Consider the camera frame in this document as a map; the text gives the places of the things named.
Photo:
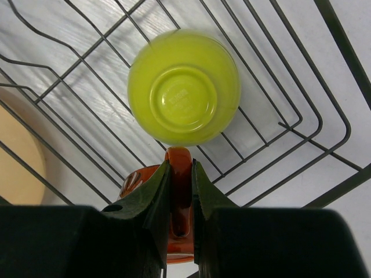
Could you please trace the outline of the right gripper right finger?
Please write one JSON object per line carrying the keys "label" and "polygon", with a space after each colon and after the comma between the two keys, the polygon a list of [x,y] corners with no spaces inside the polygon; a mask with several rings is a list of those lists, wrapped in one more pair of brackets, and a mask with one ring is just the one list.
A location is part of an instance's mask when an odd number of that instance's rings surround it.
{"label": "right gripper right finger", "polygon": [[192,163],[197,277],[368,277],[340,214],[239,207]]}

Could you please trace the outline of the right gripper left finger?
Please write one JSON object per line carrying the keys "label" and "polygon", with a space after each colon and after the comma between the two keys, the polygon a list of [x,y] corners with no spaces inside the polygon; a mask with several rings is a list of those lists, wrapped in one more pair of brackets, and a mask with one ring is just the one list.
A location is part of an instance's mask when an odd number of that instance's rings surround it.
{"label": "right gripper left finger", "polygon": [[166,266],[170,165],[102,211],[1,206],[2,277],[160,277]]}

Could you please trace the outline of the orange brown ceramic mug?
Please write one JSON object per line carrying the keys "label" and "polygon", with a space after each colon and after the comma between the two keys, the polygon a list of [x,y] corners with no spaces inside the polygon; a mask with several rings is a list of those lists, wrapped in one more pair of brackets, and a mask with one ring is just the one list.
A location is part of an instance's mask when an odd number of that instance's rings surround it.
{"label": "orange brown ceramic mug", "polygon": [[192,157],[185,147],[169,147],[164,161],[170,164],[170,221],[167,264],[194,260],[192,216]]}

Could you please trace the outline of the lime green bowl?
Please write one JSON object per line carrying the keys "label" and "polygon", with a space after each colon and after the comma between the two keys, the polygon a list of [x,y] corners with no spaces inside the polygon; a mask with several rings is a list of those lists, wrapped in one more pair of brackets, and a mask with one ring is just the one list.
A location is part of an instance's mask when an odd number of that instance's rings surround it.
{"label": "lime green bowl", "polygon": [[146,133],[187,147],[214,139],[231,123],[241,79],[218,40],[193,30],[171,30],[139,51],[129,70],[127,94]]}

